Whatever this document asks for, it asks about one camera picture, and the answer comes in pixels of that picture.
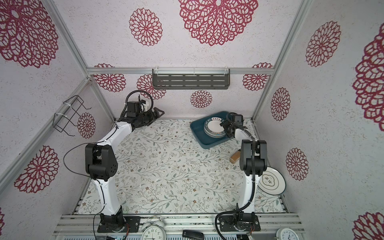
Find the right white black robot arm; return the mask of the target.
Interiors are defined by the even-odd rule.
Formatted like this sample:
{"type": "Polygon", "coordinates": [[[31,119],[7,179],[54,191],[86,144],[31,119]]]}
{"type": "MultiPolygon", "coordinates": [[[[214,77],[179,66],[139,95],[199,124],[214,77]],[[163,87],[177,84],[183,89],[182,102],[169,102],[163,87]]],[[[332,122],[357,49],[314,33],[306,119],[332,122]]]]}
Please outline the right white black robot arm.
{"type": "Polygon", "coordinates": [[[240,170],[243,171],[243,195],[237,207],[228,214],[251,214],[255,210],[254,197],[259,180],[268,167],[267,143],[257,140],[251,132],[243,126],[243,116],[230,112],[220,125],[224,128],[227,137],[234,137],[241,142],[240,170]]]}

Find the white plate gold outline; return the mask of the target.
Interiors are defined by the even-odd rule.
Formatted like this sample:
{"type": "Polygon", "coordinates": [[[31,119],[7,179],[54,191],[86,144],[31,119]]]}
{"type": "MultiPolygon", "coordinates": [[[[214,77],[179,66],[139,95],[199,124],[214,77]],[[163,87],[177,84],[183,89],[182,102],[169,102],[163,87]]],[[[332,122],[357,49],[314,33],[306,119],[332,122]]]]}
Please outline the white plate gold outline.
{"type": "Polygon", "coordinates": [[[286,181],[279,171],[267,167],[259,180],[258,187],[268,195],[278,196],[286,190],[286,181]]]}

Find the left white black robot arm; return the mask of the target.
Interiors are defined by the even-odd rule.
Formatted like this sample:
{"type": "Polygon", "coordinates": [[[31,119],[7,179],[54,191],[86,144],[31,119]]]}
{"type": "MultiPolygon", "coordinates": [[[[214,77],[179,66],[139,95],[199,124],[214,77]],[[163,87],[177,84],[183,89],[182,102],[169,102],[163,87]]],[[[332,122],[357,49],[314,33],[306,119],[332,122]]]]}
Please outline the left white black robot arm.
{"type": "Polygon", "coordinates": [[[103,204],[103,216],[116,216],[122,211],[115,186],[115,174],[118,170],[115,156],[117,147],[135,129],[151,125],[164,114],[164,111],[144,100],[128,102],[114,129],[98,142],[86,145],[86,172],[97,186],[103,204]]]}

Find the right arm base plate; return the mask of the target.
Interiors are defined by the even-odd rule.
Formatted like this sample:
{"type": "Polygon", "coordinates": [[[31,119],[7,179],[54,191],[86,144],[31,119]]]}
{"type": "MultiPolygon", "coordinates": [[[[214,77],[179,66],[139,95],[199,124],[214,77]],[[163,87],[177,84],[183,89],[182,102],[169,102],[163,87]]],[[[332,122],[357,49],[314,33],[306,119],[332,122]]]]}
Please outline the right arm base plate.
{"type": "Polygon", "coordinates": [[[222,232],[259,232],[261,225],[256,213],[238,212],[219,217],[222,232]]]}

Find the green rim plate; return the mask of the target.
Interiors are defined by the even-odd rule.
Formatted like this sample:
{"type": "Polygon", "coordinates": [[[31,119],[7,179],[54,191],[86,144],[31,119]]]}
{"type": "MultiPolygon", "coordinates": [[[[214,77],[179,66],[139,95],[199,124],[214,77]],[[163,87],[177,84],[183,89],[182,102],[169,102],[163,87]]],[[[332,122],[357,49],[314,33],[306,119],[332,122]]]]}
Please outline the green rim plate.
{"type": "Polygon", "coordinates": [[[226,132],[223,126],[221,124],[225,120],[220,117],[212,117],[208,118],[204,122],[204,132],[211,138],[222,138],[226,136],[226,132]]]}

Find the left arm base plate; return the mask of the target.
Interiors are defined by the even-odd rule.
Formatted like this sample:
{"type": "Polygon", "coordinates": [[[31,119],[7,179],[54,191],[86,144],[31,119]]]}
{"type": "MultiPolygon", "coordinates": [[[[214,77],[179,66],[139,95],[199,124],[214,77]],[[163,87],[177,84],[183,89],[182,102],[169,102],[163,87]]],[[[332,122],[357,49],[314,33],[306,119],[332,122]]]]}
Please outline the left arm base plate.
{"type": "Polygon", "coordinates": [[[124,217],[123,215],[101,215],[97,233],[137,233],[140,227],[139,216],[124,217]]]}

